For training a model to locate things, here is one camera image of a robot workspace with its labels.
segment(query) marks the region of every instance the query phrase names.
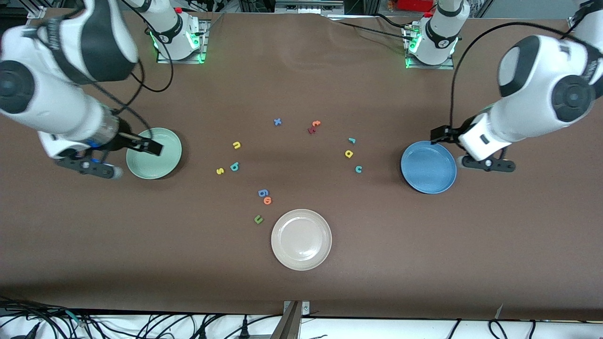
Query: black cable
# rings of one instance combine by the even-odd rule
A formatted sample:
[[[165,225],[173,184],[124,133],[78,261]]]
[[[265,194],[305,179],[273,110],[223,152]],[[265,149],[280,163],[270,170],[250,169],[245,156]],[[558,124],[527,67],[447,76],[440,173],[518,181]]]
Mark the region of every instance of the black cable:
[[[189,315],[185,315],[184,317],[176,320],[175,322],[171,323],[169,326],[167,326],[166,328],[164,328],[161,332],[159,332],[159,334],[157,335],[156,339],[160,339],[161,336],[168,330],[170,329],[172,326],[176,325],[177,323],[181,322],[182,320],[188,318],[188,317],[192,317],[192,314]]]
[[[461,323],[461,319],[458,318],[456,320],[456,323],[454,324],[454,326],[452,326],[452,331],[450,332],[450,334],[448,335],[448,339],[452,339],[452,336],[454,335],[454,332],[456,331],[456,328],[458,327],[458,325]]]
[[[358,5],[360,3],[360,0],[356,0],[356,2],[354,2],[354,4],[350,7],[350,10],[346,12],[346,14],[350,14],[352,12],[352,10],[354,9],[354,7],[356,7],[356,5]]]
[[[145,68],[144,68],[144,66],[142,66],[142,62],[140,62],[140,59],[138,59],[138,66],[140,67],[140,79],[141,79],[141,81],[138,82],[138,89],[136,89],[136,92],[134,93],[134,95],[132,95],[132,97],[130,98],[130,100],[128,100],[128,102],[125,104],[126,106],[131,105],[134,102],[134,100],[136,100],[136,98],[138,97],[138,95],[140,94],[140,92],[142,92],[142,84],[145,82]],[[122,107],[119,110],[117,110],[114,113],[114,115],[119,115],[124,110],[125,110],[125,107]]]
[[[386,17],[385,15],[383,15],[383,14],[381,14],[381,13],[375,13],[375,14],[371,14],[371,15],[372,15],[372,16],[378,16],[378,17],[380,17],[381,19],[383,19],[383,20],[387,21],[387,23],[388,23],[388,24],[390,24],[390,25],[392,25],[392,26],[394,26],[394,27],[397,27],[397,28],[404,28],[404,25],[397,24],[397,23],[395,23],[395,22],[391,21],[391,20],[390,20],[388,17]]]
[[[123,2],[127,7],[129,7],[134,13],[136,13],[136,15],[138,15],[146,24],[147,26],[149,26],[149,28],[151,29],[152,33],[155,33],[156,35],[159,35],[159,33],[157,32],[157,30],[155,30],[155,28],[153,27],[153,25],[151,25],[143,16],[142,14],[140,14],[134,7],[132,7],[129,3],[127,3],[125,0],[122,0],[121,2]],[[168,55],[168,59],[169,59],[169,67],[170,67],[170,73],[169,73],[169,81],[168,84],[165,85],[162,89],[152,89],[150,87],[148,87],[147,85],[145,85],[142,81],[138,80],[138,78],[133,75],[133,78],[138,81],[138,83],[140,83],[142,85],[142,87],[150,90],[151,92],[155,92],[155,93],[160,93],[163,92],[165,90],[167,90],[170,85],[172,85],[172,81],[174,79],[174,62],[172,61],[172,57],[169,54],[168,48],[165,45],[165,43],[161,40],[161,39],[155,39],[156,41],[159,41],[161,43],[161,45],[163,46],[163,49],[165,50],[165,52]]]
[[[207,323],[205,322],[205,318],[204,318],[203,319],[203,323],[201,324],[201,326],[199,327],[199,329],[191,336],[190,339],[195,339],[198,335],[205,334],[205,329],[209,326],[209,324],[211,324],[212,322],[214,322],[214,321],[216,321],[219,318],[224,317],[224,316],[225,316],[225,314],[216,314],[211,319],[209,319],[207,321]]]
[[[146,332],[145,332],[145,335],[144,335],[144,336],[142,336],[141,338],[146,339],[147,335],[149,335],[149,334],[151,333],[151,331],[152,331],[154,328],[156,328],[156,327],[157,327],[159,324],[163,323],[163,322],[164,322],[164,321],[166,321],[167,319],[169,319],[169,318],[171,318],[171,317],[174,317],[174,316],[175,316],[175,314],[170,314],[170,315],[168,315],[167,317],[165,317],[165,318],[163,318],[163,319],[159,320],[158,322],[156,322],[156,323],[155,323],[155,325],[151,326],[150,328],[147,326],[147,330],[146,330]]]
[[[274,317],[280,317],[282,314],[273,314],[273,315],[266,315],[265,317],[261,317],[261,318],[257,318],[255,320],[252,320],[250,322],[247,323],[247,326],[253,324],[253,323],[257,323],[260,320],[264,320],[264,319],[268,319],[268,318],[274,318]],[[236,334],[237,332],[239,332],[241,329],[243,328],[243,326],[241,326],[240,328],[235,329],[234,331],[232,331],[230,334],[228,334],[226,337],[224,337],[224,339],[228,339],[230,338],[231,335]]]
[[[502,328],[502,325],[498,322],[498,320],[490,320],[488,322],[488,329],[490,330],[490,334],[492,334],[492,337],[496,338],[496,339],[500,339],[500,337],[496,334],[494,334],[494,330],[492,330],[492,324],[497,324],[498,328],[500,329],[500,331],[502,332],[502,335],[505,339],[509,339],[507,337],[507,333],[505,332],[505,330]]]
[[[500,28],[504,28],[504,27],[509,27],[509,26],[528,26],[528,27],[534,27],[534,28],[539,28],[541,30],[545,30],[551,33],[555,33],[555,34],[559,34],[559,35],[564,35],[565,33],[560,31],[560,30],[556,30],[555,28],[551,28],[551,27],[547,27],[547,26],[543,26],[543,25],[539,25],[539,24],[534,24],[532,22],[519,22],[519,21],[514,21],[514,22],[507,22],[505,24],[502,25],[498,25],[498,26],[494,26],[493,28],[490,28],[489,30],[483,32],[482,34],[478,35],[477,38],[473,39],[473,41],[471,41],[471,43],[469,44],[469,46],[467,47],[467,49],[465,49],[463,51],[463,54],[461,55],[461,58],[458,60],[458,64],[456,65],[456,68],[454,70],[454,74],[452,75],[452,85],[450,88],[450,127],[453,127],[453,114],[454,114],[454,91],[455,91],[455,84],[456,84],[456,76],[458,75],[458,71],[461,68],[461,63],[463,62],[463,60],[465,59],[465,56],[467,55],[467,53],[469,52],[469,50],[471,49],[471,47],[473,47],[473,45],[475,45],[475,43],[477,41],[479,41],[481,38],[483,38],[484,36],[492,33],[493,31],[496,31]],[[587,43],[586,41],[583,41],[579,38],[576,38],[574,36],[567,36],[568,39],[580,43],[584,46],[586,46],[587,48],[594,48],[595,50],[598,51],[598,49],[596,49],[595,47],[591,46],[591,44]]]
[[[378,31],[378,30],[374,30],[372,28],[367,28],[367,27],[362,27],[362,26],[358,26],[358,25],[353,25],[353,24],[348,24],[347,22],[341,22],[341,21],[337,21],[342,25],[346,25],[346,26],[350,26],[350,27],[355,27],[355,28],[360,28],[361,30],[367,30],[367,31],[371,31],[371,32],[375,32],[375,33],[379,33],[379,34],[384,34],[387,36],[394,36],[394,37],[399,37],[400,39],[405,39],[405,40],[412,40],[412,37],[408,37],[408,36],[401,36],[398,34],[392,34],[392,33],[387,33],[387,32],[383,32],[383,31]]]
[[[40,311],[38,311],[36,309],[33,309],[32,307],[30,307],[30,305],[26,306],[23,302],[18,301],[18,300],[13,300],[11,298],[4,297],[4,296],[0,296],[0,298],[8,301],[8,303],[0,303],[0,307],[3,306],[2,304],[5,304],[5,305],[12,305],[12,304],[14,304],[12,307],[21,308],[24,311],[29,312],[30,314],[34,314],[34,315],[38,316],[39,318],[44,319],[44,321],[46,321],[50,325],[50,327],[52,328],[52,331],[54,333],[55,339],[58,339],[57,331],[63,337],[63,339],[69,339],[67,337],[67,335],[65,335],[65,332],[63,332],[63,329],[61,329],[61,327],[55,321],[53,321],[50,318],[50,317],[52,317],[51,314],[44,314],[43,312],[40,312]]]
[[[98,83],[91,83],[92,86],[94,86],[94,88],[98,89],[101,93],[103,93],[104,95],[106,95],[109,99],[113,100],[115,103],[119,104],[123,109],[127,110],[128,112],[130,112],[133,116],[136,117],[136,119],[138,119],[138,121],[140,121],[142,123],[142,125],[144,125],[144,127],[149,131],[149,139],[153,139],[153,131],[151,130],[151,127],[149,126],[149,124],[147,123],[146,120],[144,120],[143,117],[140,116],[140,114],[138,114],[134,109],[132,109],[130,106],[127,106],[126,104],[124,104],[123,102],[121,102],[121,100],[117,99],[117,97],[115,97],[113,94],[111,94],[109,91],[107,91],[106,89],[104,89],[101,85],[99,85]]]
[[[123,332],[123,331],[119,331],[117,329],[111,328],[109,327],[107,324],[103,323],[103,322],[98,322],[100,325],[103,325],[106,329],[110,330],[113,333],[117,333],[117,334],[121,334],[121,335],[125,335],[127,337],[130,338],[136,338],[136,334],[132,334],[132,333],[127,333],[127,332]]]
[[[532,339],[532,336],[534,335],[534,331],[536,330],[536,320],[530,320],[530,322],[532,323],[532,328],[529,330],[529,335],[528,335],[528,339]]]

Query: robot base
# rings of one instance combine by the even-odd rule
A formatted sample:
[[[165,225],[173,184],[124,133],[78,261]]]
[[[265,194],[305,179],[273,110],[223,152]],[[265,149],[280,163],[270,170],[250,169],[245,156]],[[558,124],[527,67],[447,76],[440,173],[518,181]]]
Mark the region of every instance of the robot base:
[[[205,63],[205,55],[207,54],[207,43],[209,42],[209,28],[212,25],[211,20],[197,21],[197,29],[193,30],[193,34],[198,34],[197,37],[193,37],[192,41],[199,44],[199,48],[191,53],[188,57],[181,60],[172,60],[173,63],[183,63],[188,65],[196,65]],[[169,63],[169,59],[157,53],[157,63]]]
[[[411,25],[406,25],[405,28],[402,28],[402,36],[409,36],[416,38],[419,28],[419,22],[414,21]],[[454,64],[452,63],[452,56],[449,56],[445,62],[442,62],[439,65],[427,65],[426,63],[422,63],[410,53],[409,49],[411,44],[414,43],[412,40],[404,40],[404,54],[406,55],[406,68],[421,68],[421,69],[454,69]]]

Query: plate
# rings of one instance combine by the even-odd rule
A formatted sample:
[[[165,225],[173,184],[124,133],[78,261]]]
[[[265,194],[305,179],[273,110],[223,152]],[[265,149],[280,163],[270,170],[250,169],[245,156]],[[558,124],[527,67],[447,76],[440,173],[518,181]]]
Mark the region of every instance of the plate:
[[[271,242],[281,264],[295,271],[307,271],[323,263],[333,239],[329,224],[320,214],[294,209],[276,222]]]
[[[410,145],[400,160],[402,175],[414,189],[427,194],[442,193],[456,179],[456,163],[446,147],[429,141]]]
[[[128,149],[125,154],[125,162],[130,171],[137,177],[143,179],[158,179],[167,176],[176,168],[182,156],[182,143],[176,133],[166,129],[155,127],[153,140],[163,145],[161,155],[137,152]],[[148,138],[151,136],[149,130],[139,134]]]

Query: brown table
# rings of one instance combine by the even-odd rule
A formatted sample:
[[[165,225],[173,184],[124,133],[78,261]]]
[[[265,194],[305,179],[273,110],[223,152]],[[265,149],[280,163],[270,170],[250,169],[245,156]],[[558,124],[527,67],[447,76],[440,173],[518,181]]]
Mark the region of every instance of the brown table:
[[[169,66],[126,17],[149,85],[163,86]],[[456,57],[502,22],[469,20]],[[506,28],[475,46],[458,77],[457,124],[499,99],[498,61],[532,33]],[[182,138],[170,178],[80,176],[47,159],[35,131],[2,119],[0,291],[81,308],[267,314],[306,299],[319,315],[492,318],[504,303],[505,318],[601,318],[601,103],[571,128],[513,145],[515,173],[461,170],[447,192],[425,195],[399,159],[447,122],[451,78],[405,69],[395,38],[318,15],[227,14],[204,65],[176,66],[169,90],[133,104]],[[127,99],[136,84],[106,87]],[[125,151],[109,161],[125,168]],[[333,233],[329,257],[306,272],[270,247],[274,222],[296,208],[322,214]]]

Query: white plate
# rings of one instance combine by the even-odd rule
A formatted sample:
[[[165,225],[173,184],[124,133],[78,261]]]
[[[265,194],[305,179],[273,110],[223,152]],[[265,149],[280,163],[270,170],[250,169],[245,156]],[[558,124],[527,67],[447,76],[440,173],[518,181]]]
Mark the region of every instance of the white plate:
[[[281,264],[296,271],[311,270],[331,251],[331,229],[320,214],[309,209],[285,213],[272,229],[272,251]]]

